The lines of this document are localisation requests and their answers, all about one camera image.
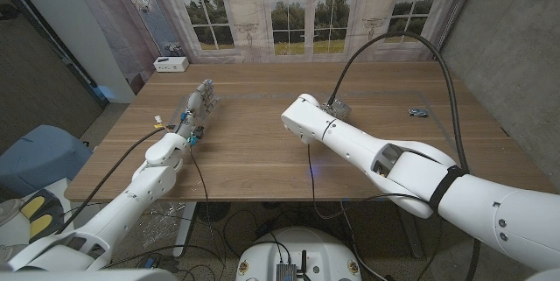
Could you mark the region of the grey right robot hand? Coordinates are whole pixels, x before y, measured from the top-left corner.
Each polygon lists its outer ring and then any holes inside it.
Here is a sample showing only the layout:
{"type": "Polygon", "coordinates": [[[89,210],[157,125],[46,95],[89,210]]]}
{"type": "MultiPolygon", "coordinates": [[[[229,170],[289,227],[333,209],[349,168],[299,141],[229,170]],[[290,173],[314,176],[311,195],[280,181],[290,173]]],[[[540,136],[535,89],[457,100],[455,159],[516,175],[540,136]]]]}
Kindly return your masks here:
{"type": "Polygon", "coordinates": [[[329,104],[328,101],[325,101],[321,105],[321,109],[330,116],[343,121],[346,121],[352,111],[352,108],[347,103],[339,99],[334,99],[331,104],[329,104]]]}

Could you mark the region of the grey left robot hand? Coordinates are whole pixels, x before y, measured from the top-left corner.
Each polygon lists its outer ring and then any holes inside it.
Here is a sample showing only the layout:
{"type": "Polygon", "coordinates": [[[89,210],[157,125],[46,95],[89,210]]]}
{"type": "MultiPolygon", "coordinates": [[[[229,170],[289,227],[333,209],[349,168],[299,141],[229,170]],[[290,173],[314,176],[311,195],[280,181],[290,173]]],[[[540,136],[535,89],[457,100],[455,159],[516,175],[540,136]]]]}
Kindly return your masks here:
{"type": "Polygon", "coordinates": [[[181,113],[178,127],[174,132],[195,145],[204,136],[208,116],[219,101],[214,92],[214,82],[204,80],[189,96],[185,110],[181,113]]]}

